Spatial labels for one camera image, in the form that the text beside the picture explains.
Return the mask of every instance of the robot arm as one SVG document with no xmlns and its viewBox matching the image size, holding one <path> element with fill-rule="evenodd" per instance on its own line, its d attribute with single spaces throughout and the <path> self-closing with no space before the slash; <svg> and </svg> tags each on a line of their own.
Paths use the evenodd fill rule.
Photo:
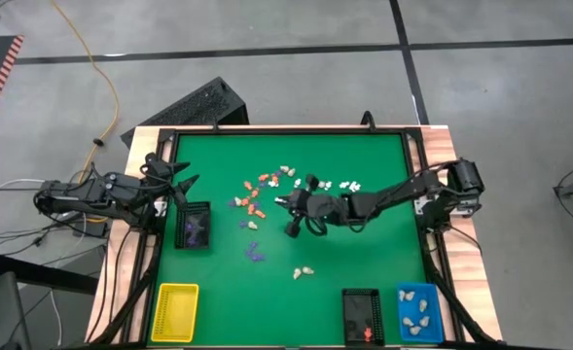
<svg viewBox="0 0 573 350">
<path fill-rule="evenodd" d="M 447 185 L 438 179 L 438 172 L 442 170 L 448 171 Z M 276 199 L 294 218 L 286 227 L 291 237 L 298 236 L 302 220 L 316 235 L 327 234 L 327 224 L 361 231 L 383 210 L 422 196 L 432 199 L 422 208 L 423 223 L 428 228 L 438 228 L 449 222 L 449 214 L 457 206 L 469 209 L 472 214 L 479 210 L 478 199 L 484 191 L 476 165 L 465 159 L 432 165 L 414 173 L 405 182 L 379 192 L 345 193 L 340 197 L 313 194 L 318 188 L 318 179 L 307 175 L 306 182 L 304 190 L 297 189 Z"/>
<path fill-rule="evenodd" d="M 93 168 L 81 184 L 45 182 L 35 194 L 33 203 L 47 216 L 77 211 L 122 219 L 133 228 L 149 230 L 157 215 L 154 201 L 169 194 L 179 208 L 184 207 L 185 194 L 199 175 L 172 186 L 173 176 L 189 164 L 168 163 L 154 153 L 146 155 L 145 159 L 146 163 L 141 166 L 141 172 L 146 175 L 143 179 L 116 172 L 100 175 Z"/>
</svg>

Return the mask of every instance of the gray floor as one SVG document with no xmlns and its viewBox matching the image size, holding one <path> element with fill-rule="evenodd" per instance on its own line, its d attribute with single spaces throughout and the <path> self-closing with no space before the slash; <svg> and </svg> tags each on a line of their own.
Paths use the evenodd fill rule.
<svg viewBox="0 0 573 350">
<path fill-rule="evenodd" d="M 59 4 L 98 54 L 398 41 L 384 0 Z M 400 4 L 412 43 L 573 38 L 572 0 Z M 83 54 L 48 2 L 14 1 L 0 14 L 0 35 L 26 36 L 22 57 Z M 573 47 L 414 52 L 413 59 L 430 122 L 450 125 L 455 149 L 478 163 L 485 180 L 484 209 L 475 220 L 503 336 L 512 344 L 573 349 L 573 219 L 552 193 L 573 168 Z M 103 171 L 124 169 L 120 133 L 216 76 L 247 102 L 252 123 L 355 123 L 365 109 L 378 123 L 416 123 L 399 52 L 100 66 L 122 104 L 114 137 L 96 158 Z M 111 95 L 88 64 L 16 66 L 0 100 L 0 183 L 68 178 L 112 114 Z M 0 193 L 0 231 L 45 222 L 28 194 Z M 58 234 L 19 257 L 42 263 L 75 242 Z M 25 243 L 9 242 L 0 252 Z M 77 251 L 97 244 L 86 239 Z M 38 292 L 29 291 L 23 290 L 27 307 Z M 90 300 L 65 298 L 70 343 L 85 330 Z M 31 338 L 46 348 L 56 342 L 55 319 L 44 307 L 38 312 L 41 326 L 31 326 Z"/>
</svg>

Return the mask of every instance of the cable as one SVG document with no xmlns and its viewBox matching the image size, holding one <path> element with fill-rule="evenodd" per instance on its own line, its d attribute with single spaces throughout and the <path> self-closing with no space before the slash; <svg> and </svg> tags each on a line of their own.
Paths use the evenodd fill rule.
<svg viewBox="0 0 573 350">
<path fill-rule="evenodd" d="M 93 140 L 94 145 L 91 148 L 91 151 L 88 154 L 87 159 L 85 160 L 85 164 L 83 165 L 84 172 L 79 177 L 79 183 L 82 183 L 83 182 L 83 174 L 85 173 L 88 166 L 90 165 L 91 159 L 95 155 L 95 151 L 97 150 L 98 146 L 104 145 L 103 140 L 106 139 L 106 137 L 109 135 L 109 132 L 111 132 L 111 129 L 113 128 L 113 126 L 118 121 L 118 118 L 120 117 L 120 98 L 118 97 L 118 93 L 115 91 L 115 87 L 113 86 L 113 83 L 111 82 L 109 77 L 107 77 L 107 75 L 103 71 L 101 71 L 100 68 L 98 68 L 98 66 L 93 61 L 93 57 L 91 56 L 90 48 L 88 48 L 88 45 L 85 43 L 85 40 L 83 40 L 83 37 L 81 36 L 81 34 L 79 34 L 79 31 L 74 26 L 74 23 L 72 23 L 72 20 L 70 20 L 70 18 L 63 12 L 63 10 L 61 10 L 61 8 L 57 5 L 56 1 L 51 0 L 51 4 L 53 4 L 54 8 L 59 12 L 59 14 L 63 17 L 63 19 L 65 19 L 65 21 L 68 23 L 68 25 L 70 26 L 70 28 L 74 32 L 74 35 L 77 37 L 77 39 L 79 39 L 79 41 L 83 45 L 83 48 L 85 49 L 85 52 L 88 55 L 88 58 L 90 59 L 91 66 L 93 67 L 93 69 L 95 69 L 96 72 L 98 72 L 102 76 L 102 78 L 104 78 L 104 80 L 107 81 L 107 84 L 109 85 L 109 89 L 111 89 L 111 93 L 113 93 L 113 97 L 115 98 L 115 113 L 114 113 L 113 119 L 109 123 L 109 126 L 107 126 L 107 128 L 104 130 L 104 132 L 100 135 L 100 137 L 97 140 Z"/>
<path fill-rule="evenodd" d="M 118 263 L 120 262 L 120 255 L 122 254 L 124 243 L 126 242 L 126 239 L 128 238 L 129 235 L 130 235 L 130 227 L 128 228 L 128 231 L 124 235 L 122 243 L 120 243 L 120 248 L 118 249 L 118 255 L 115 257 L 115 269 L 113 274 L 113 293 L 111 294 L 111 310 L 109 311 L 109 323 L 113 321 L 113 305 L 115 303 L 115 289 L 118 285 Z"/>
<path fill-rule="evenodd" d="M 50 262 L 44 262 L 44 263 L 42 263 L 42 265 L 47 265 L 47 264 L 56 263 L 56 262 L 59 262 L 59 261 L 62 261 L 62 260 L 66 260 L 66 259 L 71 259 L 71 258 L 74 258 L 74 257 L 78 257 L 78 256 L 81 256 L 81 255 L 83 255 L 83 254 L 86 254 L 86 253 L 89 253 L 89 252 L 91 252 L 91 251 L 94 251 L 94 250 L 96 250 L 96 249 L 98 249 L 98 248 L 100 248 L 100 247 L 104 247 L 104 245 L 103 245 L 103 244 L 97 245 L 97 246 L 95 246 L 95 247 L 93 247 L 93 248 L 89 248 L 89 249 L 87 249 L 87 250 L 84 250 L 83 252 L 79 252 L 79 253 L 76 253 L 76 254 L 73 254 L 73 255 L 64 257 L 63 259 L 55 259 L 55 260 L 50 261 Z"/>
<path fill-rule="evenodd" d="M 479 248 L 479 252 L 481 252 L 481 255 L 483 254 L 483 249 L 481 248 L 481 244 L 479 244 L 479 242 L 474 239 L 471 235 L 469 235 L 468 233 L 462 231 L 461 229 L 454 227 L 453 225 L 449 225 L 449 228 L 453 229 L 455 232 L 459 232 L 461 233 L 464 237 L 468 238 L 469 240 L 472 241 L 472 243 L 474 243 L 474 245 Z"/>
<path fill-rule="evenodd" d="M 106 222 L 107 220 L 109 220 L 109 218 L 89 218 L 88 222 L 90 223 L 94 223 L 94 224 L 102 224 L 104 222 Z"/>
<path fill-rule="evenodd" d="M 8 186 L 8 185 L 11 185 L 11 184 L 17 184 L 17 183 L 23 183 L 23 182 L 31 182 L 31 183 L 39 183 L 39 184 L 42 184 L 42 183 L 44 183 L 44 180 L 40 180 L 40 179 L 15 179 L 15 180 L 10 180 L 10 181 L 8 181 L 8 182 L 6 182 L 6 183 L 4 183 L 4 184 L 1 184 L 1 185 L 0 185 L 0 189 L 6 187 L 6 186 Z"/>
<path fill-rule="evenodd" d="M 88 229 L 88 216 L 86 214 L 83 214 L 83 230 L 87 229 Z M 76 242 L 76 244 L 72 246 L 72 248 L 68 249 L 65 253 L 61 255 L 61 257 L 59 257 L 56 264 L 54 265 L 54 268 L 59 267 L 59 263 L 61 263 L 61 260 L 63 260 L 68 254 L 70 254 L 73 250 L 75 250 L 76 247 L 78 247 L 81 244 L 81 242 L 83 242 L 83 238 L 85 238 L 84 234 L 81 235 L 81 238 L 79 238 L 79 240 Z M 56 346 L 61 346 L 61 343 L 63 342 L 63 324 L 61 323 L 61 315 L 59 314 L 59 310 L 56 307 L 56 301 L 54 300 L 54 291 L 52 290 L 51 290 L 51 303 L 53 304 L 53 310 L 54 314 L 56 315 L 56 322 L 59 328 L 59 338 L 56 341 Z"/>
<path fill-rule="evenodd" d="M 31 306 L 23 315 L 22 317 L 20 317 L 20 319 L 18 320 L 18 323 L 16 324 L 16 326 L 14 327 L 14 330 L 12 331 L 12 333 L 10 334 L 10 338 L 7 340 L 8 342 L 12 341 L 12 338 L 14 337 L 14 334 L 16 333 L 16 331 L 18 330 L 18 327 L 20 326 L 20 324 L 22 323 L 22 321 L 26 318 L 26 316 L 28 314 L 31 313 L 31 311 L 33 311 L 33 309 L 35 309 L 37 307 L 37 305 L 39 305 L 40 303 L 42 303 L 42 301 L 44 301 L 44 299 L 46 299 L 46 297 L 53 291 L 53 289 L 50 289 L 49 291 L 47 291 L 44 296 L 42 298 L 40 298 L 36 303 L 33 304 L 33 306 Z"/>
<path fill-rule="evenodd" d="M 102 302 L 100 303 L 100 310 L 98 311 L 98 317 L 95 319 L 95 323 L 93 324 L 93 329 L 91 329 L 90 335 L 88 335 L 87 342 L 90 342 L 95 329 L 98 328 L 98 324 L 100 323 L 100 318 L 102 318 L 102 311 L 104 310 L 104 301 L 107 299 L 107 271 L 109 265 L 109 249 L 107 248 L 104 252 L 104 285 L 102 288 Z"/>
<path fill-rule="evenodd" d="M 11 192 L 11 191 L 39 191 L 40 189 L 0 189 L 0 191 Z"/>
<path fill-rule="evenodd" d="M 568 172 L 565 176 L 562 177 L 562 179 L 560 179 L 560 181 L 558 182 L 558 185 L 556 185 L 556 187 L 555 187 L 555 193 L 556 193 L 556 199 L 558 199 L 558 203 L 560 203 L 560 206 L 565 210 L 565 212 L 567 212 L 567 214 L 569 214 L 570 217 L 573 218 L 573 213 L 565 206 L 565 203 L 563 203 L 562 198 L 560 198 L 560 195 L 558 194 L 558 189 L 563 187 L 562 183 L 565 180 L 567 180 L 567 178 L 572 174 L 573 174 L 573 170 Z"/>
</svg>

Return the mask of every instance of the red object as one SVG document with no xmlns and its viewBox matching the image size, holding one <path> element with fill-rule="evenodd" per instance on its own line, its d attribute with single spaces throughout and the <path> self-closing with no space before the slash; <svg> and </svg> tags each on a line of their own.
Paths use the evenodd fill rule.
<svg viewBox="0 0 573 350">
<path fill-rule="evenodd" d="M 373 337 L 373 330 L 371 330 L 370 327 L 366 327 L 366 330 L 364 331 L 364 336 L 366 337 L 366 342 L 370 342 L 371 337 Z"/>
</svg>

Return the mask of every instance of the green table surface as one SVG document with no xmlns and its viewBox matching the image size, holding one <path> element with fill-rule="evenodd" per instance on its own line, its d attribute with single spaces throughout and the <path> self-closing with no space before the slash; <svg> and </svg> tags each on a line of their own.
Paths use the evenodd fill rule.
<svg viewBox="0 0 573 350">
<path fill-rule="evenodd" d="M 329 227 L 327 236 L 317 237 L 302 225 L 293 239 L 283 232 L 291 217 L 273 203 L 309 173 L 331 181 L 332 194 L 348 191 L 339 187 L 345 181 L 360 183 L 360 192 L 374 192 L 405 180 L 400 136 L 182 135 L 176 156 L 191 166 L 175 181 L 200 174 L 189 200 L 211 203 L 210 248 L 175 249 L 176 210 L 168 210 L 152 319 L 161 283 L 193 283 L 199 284 L 199 304 L 194 339 L 187 345 L 340 345 L 341 290 L 377 288 L 385 342 L 402 343 L 396 285 L 425 281 L 412 205 L 383 212 L 362 233 Z M 261 188 L 255 200 L 265 219 L 229 206 L 235 196 L 249 194 L 244 181 L 257 185 L 261 174 L 280 165 L 297 172 L 282 176 L 277 188 Z M 241 229 L 241 220 L 252 220 L 259 229 Z M 252 241 L 264 262 L 246 257 Z M 294 269 L 303 266 L 315 273 L 294 280 Z M 174 345 L 153 342 L 151 334 L 152 329 L 151 346 Z"/>
</svg>

